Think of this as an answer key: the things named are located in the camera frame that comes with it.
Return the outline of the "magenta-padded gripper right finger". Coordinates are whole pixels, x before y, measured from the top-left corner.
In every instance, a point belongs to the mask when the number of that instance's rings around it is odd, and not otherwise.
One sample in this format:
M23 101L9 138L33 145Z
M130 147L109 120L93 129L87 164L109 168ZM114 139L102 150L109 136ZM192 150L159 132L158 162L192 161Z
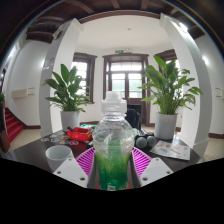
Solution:
M162 159L151 158L136 147L132 149L131 172L135 188L146 186L173 173Z

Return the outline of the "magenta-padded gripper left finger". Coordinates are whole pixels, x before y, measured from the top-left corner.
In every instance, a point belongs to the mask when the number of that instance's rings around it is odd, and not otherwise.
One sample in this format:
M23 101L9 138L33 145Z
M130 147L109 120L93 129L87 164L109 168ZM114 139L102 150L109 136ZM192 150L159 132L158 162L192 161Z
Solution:
M84 188L95 187L95 149L90 148L76 158L66 159L54 172L55 175Z

